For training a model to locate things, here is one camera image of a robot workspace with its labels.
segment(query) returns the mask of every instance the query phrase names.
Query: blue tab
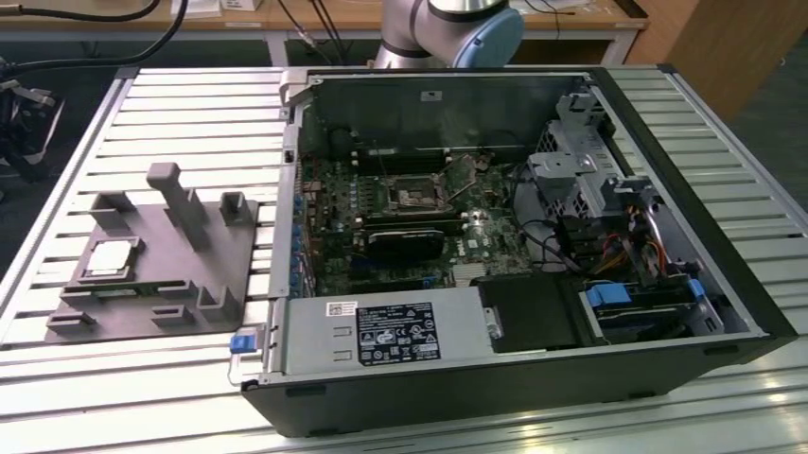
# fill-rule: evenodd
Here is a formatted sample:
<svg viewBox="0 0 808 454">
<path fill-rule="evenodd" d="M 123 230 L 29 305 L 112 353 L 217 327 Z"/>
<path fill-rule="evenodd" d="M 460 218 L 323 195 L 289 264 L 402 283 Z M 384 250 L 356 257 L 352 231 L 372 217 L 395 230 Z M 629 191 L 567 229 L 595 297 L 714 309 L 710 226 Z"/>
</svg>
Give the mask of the blue tab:
<svg viewBox="0 0 808 454">
<path fill-rule="evenodd" d="M 631 302 L 629 291 L 622 284 L 597 284 L 586 292 L 589 305 L 623 305 Z"/>
<path fill-rule="evenodd" d="M 233 336 L 229 339 L 229 353 L 233 355 L 239 355 L 241 353 L 252 353 L 255 352 L 255 335 L 241 335 Z"/>
<path fill-rule="evenodd" d="M 597 292 L 597 288 L 590 288 L 586 290 L 586 299 L 589 300 L 589 305 L 591 307 L 598 307 L 603 304 L 603 300 L 601 298 L 601 294 Z"/>
<path fill-rule="evenodd" d="M 695 297 L 695 301 L 701 300 L 706 296 L 706 292 L 704 291 L 702 283 L 698 279 L 690 279 L 686 281 L 686 286 L 690 287 L 690 291 L 693 292 L 693 296 Z"/>
</svg>

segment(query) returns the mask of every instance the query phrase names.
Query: table leg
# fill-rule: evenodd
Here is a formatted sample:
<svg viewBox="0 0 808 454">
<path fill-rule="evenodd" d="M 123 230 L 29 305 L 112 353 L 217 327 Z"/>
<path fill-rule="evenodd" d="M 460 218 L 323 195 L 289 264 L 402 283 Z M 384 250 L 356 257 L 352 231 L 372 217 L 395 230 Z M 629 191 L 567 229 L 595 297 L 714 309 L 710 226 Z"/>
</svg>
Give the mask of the table leg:
<svg viewBox="0 0 808 454">
<path fill-rule="evenodd" d="M 268 31 L 265 33 L 264 41 L 271 65 L 276 67 L 287 67 L 287 32 L 284 30 Z"/>
<path fill-rule="evenodd" d="M 617 32 L 617 36 L 606 48 L 601 64 L 615 65 L 625 62 L 629 50 L 631 50 L 631 44 L 634 44 L 635 33 L 637 30 L 621 30 Z"/>
</svg>

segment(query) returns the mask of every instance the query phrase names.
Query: gray post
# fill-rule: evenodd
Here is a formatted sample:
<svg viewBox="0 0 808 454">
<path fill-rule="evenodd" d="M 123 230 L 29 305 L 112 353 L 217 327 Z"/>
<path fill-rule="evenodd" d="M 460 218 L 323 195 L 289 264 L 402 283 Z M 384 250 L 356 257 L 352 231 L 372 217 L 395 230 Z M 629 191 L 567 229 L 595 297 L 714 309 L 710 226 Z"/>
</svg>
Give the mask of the gray post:
<svg viewBox="0 0 808 454">
<path fill-rule="evenodd" d="M 204 232 L 204 216 L 199 212 L 204 207 L 196 197 L 188 197 L 179 184 L 179 166 L 176 163 L 153 163 L 147 174 L 147 183 L 160 191 L 168 204 L 168 211 L 183 231 L 195 251 L 208 248 L 211 240 Z"/>
</svg>

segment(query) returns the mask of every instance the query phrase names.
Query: aluminum table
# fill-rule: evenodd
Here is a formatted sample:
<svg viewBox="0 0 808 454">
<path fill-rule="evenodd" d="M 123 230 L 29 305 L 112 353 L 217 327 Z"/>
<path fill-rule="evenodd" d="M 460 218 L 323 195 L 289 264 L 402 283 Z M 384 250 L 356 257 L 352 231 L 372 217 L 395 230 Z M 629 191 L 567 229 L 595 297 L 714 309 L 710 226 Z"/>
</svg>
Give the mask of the aluminum table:
<svg viewBox="0 0 808 454">
<path fill-rule="evenodd" d="M 205 201 L 261 204 L 244 325 L 264 321 L 281 131 L 280 68 L 144 69 L 112 82 L 0 284 L 0 451 L 785 452 L 808 443 L 808 218 L 675 74 L 611 75 L 802 337 L 665 396 L 285 439 L 231 384 L 229 334 L 42 343 L 93 219 L 93 194 L 159 201 L 145 172 L 173 161 Z M 639 162 L 622 144 L 631 166 Z"/>
</svg>

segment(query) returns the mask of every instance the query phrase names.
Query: warning label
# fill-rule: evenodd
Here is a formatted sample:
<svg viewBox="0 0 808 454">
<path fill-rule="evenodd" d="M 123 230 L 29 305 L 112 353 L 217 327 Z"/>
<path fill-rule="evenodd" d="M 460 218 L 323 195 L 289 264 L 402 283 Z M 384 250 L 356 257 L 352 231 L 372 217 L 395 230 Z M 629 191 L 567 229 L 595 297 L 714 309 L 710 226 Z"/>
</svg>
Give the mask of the warning label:
<svg viewBox="0 0 808 454">
<path fill-rule="evenodd" d="M 440 358 L 431 303 L 358 308 L 356 327 L 363 366 Z"/>
</svg>

